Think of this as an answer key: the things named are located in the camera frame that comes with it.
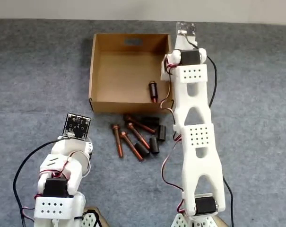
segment white robotic arm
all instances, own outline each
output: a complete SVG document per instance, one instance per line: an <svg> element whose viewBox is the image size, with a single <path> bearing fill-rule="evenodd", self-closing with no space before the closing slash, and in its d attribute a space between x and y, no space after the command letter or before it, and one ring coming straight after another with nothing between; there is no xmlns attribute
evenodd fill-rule
<svg viewBox="0 0 286 227"><path fill-rule="evenodd" d="M63 135L70 139L56 142L41 164L35 227L82 226L86 200L78 187L91 168L93 145L86 142L89 124L89 118L69 113Z"/></svg>
<svg viewBox="0 0 286 227"><path fill-rule="evenodd" d="M225 210L225 193L221 162L215 145L214 125L207 97L207 65L204 64L205 49L193 49L195 41L194 24L178 23L175 50L167 54L162 62L161 80L173 83L176 108L174 111L174 131L181 135L184 161L182 185L185 212L189 226L207 223L211 216ZM190 96L187 84L195 84L195 95ZM194 108L201 117L202 124L185 125L189 110ZM202 149L201 156L197 150ZM201 176L205 176L212 185L212 192L195 194Z"/></svg>

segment black rubber cap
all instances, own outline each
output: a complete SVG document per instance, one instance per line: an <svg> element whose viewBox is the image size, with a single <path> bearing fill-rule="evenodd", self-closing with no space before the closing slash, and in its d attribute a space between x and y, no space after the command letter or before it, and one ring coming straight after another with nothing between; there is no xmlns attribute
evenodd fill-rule
<svg viewBox="0 0 286 227"><path fill-rule="evenodd" d="M149 139L149 144L150 144L150 151L152 154L157 155L158 153L160 153L160 149L158 147L157 139L155 136Z"/></svg>
<svg viewBox="0 0 286 227"><path fill-rule="evenodd" d="M166 141L166 126L160 125L157 129L157 140L158 141Z"/></svg>
<svg viewBox="0 0 286 227"><path fill-rule="evenodd" d="M157 88L156 88L156 82L151 81L149 83L149 91L150 91L150 97L157 99Z"/></svg>
<svg viewBox="0 0 286 227"><path fill-rule="evenodd" d="M141 142L137 142L134 147L142 157L147 157L150 154L149 150Z"/></svg>

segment red wire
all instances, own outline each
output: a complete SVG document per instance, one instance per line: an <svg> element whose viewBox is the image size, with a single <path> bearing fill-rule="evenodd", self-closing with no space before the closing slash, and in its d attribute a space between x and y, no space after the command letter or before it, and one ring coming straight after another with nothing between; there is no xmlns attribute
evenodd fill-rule
<svg viewBox="0 0 286 227"><path fill-rule="evenodd" d="M36 200L36 198L39 197L39 196L42 196L42 194L37 193L37 194L34 196L34 199Z"/></svg>
<svg viewBox="0 0 286 227"><path fill-rule="evenodd" d="M181 138L181 136L182 136L182 135L178 135L178 136L177 136L176 138L174 138L173 140L174 140L174 141L177 141L177 140L179 140L179 139Z"/></svg>
<svg viewBox="0 0 286 227"><path fill-rule="evenodd" d="M175 148L176 144L177 144L178 142L180 142L180 141L181 141L181 139L178 139L178 140L177 140L177 142L176 142L175 145L173 146L173 149ZM163 162L163 164L162 164L162 169L161 169L162 179L163 179L163 181L164 181L166 184L168 184L168 185L170 185L170 186L173 186L173 187L175 187L175 188L178 188L178 189L180 189L180 190L183 192L184 190L183 190L182 187L177 186L176 184L170 183L170 182L168 182L168 181L165 180L165 177L164 177L164 169L165 169L165 165L166 165L166 162L168 161L169 157L170 157L170 154L167 156L167 158L164 160L164 162Z"/></svg>
<svg viewBox="0 0 286 227"><path fill-rule="evenodd" d="M45 170L39 172L39 174L42 174L42 173L44 173L44 172L53 172L53 173L57 173L57 174L59 174L59 175L61 174L61 175L63 175L63 176L67 179L67 177L66 177L66 175L65 175L64 173L61 173L61 171L58 171L58 170L55 170L55 169L45 169Z"/></svg>
<svg viewBox="0 0 286 227"><path fill-rule="evenodd" d="M183 202L184 202L184 199L182 199L182 201L180 202L180 204L177 206L177 209L176 209L176 210L177 210L178 213L184 213L184 212L185 212L184 209L180 209Z"/></svg>
<svg viewBox="0 0 286 227"><path fill-rule="evenodd" d="M59 177L63 174L63 171L64 171L64 169L65 169L67 163L68 163L68 159L67 159L66 162L64 163L64 165L63 165L63 167L62 167L62 170L60 171L59 175L58 175L58 176L55 176L56 178L59 178Z"/></svg>

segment copper bolt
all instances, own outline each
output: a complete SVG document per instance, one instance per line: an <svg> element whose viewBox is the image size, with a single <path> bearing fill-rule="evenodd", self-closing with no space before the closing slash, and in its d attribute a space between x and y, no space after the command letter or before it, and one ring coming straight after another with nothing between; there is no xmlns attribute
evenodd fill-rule
<svg viewBox="0 0 286 227"><path fill-rule="evenodd" d="M156 131L154 129L151 129L148 126L143 125L142 123L138 122L136 119L134 119L133 117L131 117L128 114L124 115L124 121L131 122L131 123L141 127L142 129L144 129L144 130L146 130L146 131L148 131L148 132L150 132L152 134L156 133Z"/></svg>
<svg viewBox="0 0 286 227"><path fill-rule="evenodd" d="M133 134L138 138L138 140L140 140L144 146L147 148L147 149L150 149L150 146L149 144L147 143L147 141L144 139L144 137L141 135L141 133L138 132L138 130L136 130L133 126L133 123L129 122L127 123L127 128L129 128Z"/></svg>
<svg viewBox="0 0 286 227"><path fill-rule="evenodd" d="M120 126L118 124L113 124L111 128L115 136L115 142L118 148L119 157L123 157L123 149L122 149L122 144L121 144L121 139L120 139Z"/></svg>
<svg viewBox="0 0 286 227"><path fill-rule="evenodd" d="M130 147L131 151L134 153L134 155L138 158L139 161L142 161L143 158L142 156L139 154L139 152L135 149L134 145L132 144L131 140L129 139L129 137L127 136L127 132L122 131L120 133L120 137L122 139L124 139L126 141L126 143L128 144L128 146Z"/></svg>

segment white plastic bracket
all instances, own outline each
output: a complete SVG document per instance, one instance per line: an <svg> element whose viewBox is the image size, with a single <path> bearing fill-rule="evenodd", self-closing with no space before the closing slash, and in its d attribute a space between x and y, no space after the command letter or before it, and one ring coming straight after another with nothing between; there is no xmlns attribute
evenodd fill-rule
<svg viewBox="0 0 286 227"><path fill-rule="evenodd" d="M35 218L71 219L73 198L37 197Z"/></svg>
<svg viewBox="0 0 286 227"><path fill-rule="evenodd" d="M100 227L93 213L88 213L83 216L81 227Z"/></svg>
<svg viewBox="0 0 286 227"><path fill-rule="evenodd" d="M170 227L218 227L212 217L195 217L188 219L182 215L177 214Z"/></svg>

